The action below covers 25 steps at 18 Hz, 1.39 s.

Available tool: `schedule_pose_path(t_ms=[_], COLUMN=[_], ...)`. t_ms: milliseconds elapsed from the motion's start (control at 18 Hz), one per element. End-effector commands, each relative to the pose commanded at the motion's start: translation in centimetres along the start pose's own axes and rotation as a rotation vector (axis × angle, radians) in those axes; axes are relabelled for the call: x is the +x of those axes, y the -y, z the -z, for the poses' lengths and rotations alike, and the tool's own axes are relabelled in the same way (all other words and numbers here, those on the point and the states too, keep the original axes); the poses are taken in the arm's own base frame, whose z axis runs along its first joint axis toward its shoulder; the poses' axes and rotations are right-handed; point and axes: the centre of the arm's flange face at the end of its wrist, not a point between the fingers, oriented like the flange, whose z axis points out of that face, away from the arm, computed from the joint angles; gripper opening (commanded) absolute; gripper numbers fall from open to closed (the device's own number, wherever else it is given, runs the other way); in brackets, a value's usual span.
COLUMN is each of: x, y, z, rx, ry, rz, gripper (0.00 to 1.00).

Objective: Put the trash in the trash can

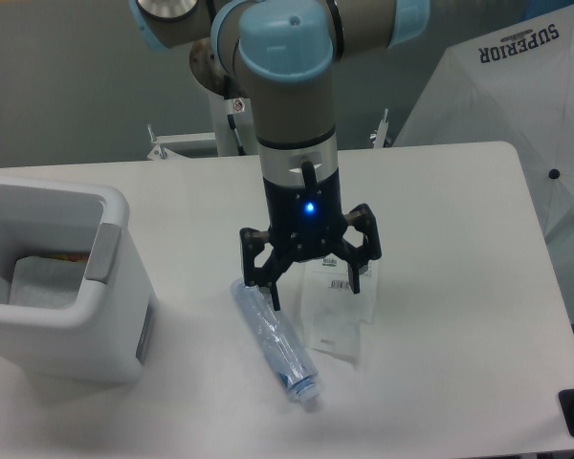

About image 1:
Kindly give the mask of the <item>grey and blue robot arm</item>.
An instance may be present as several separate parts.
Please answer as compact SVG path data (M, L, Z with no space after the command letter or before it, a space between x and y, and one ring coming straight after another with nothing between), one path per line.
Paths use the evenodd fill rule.
M342 211L331 67L418 36L428 1L133 1L147 43L160 50L210 41L250 100L269 213L240 232L244 281L276 293L294 263L333 254L348 283L382 255L367 205Z

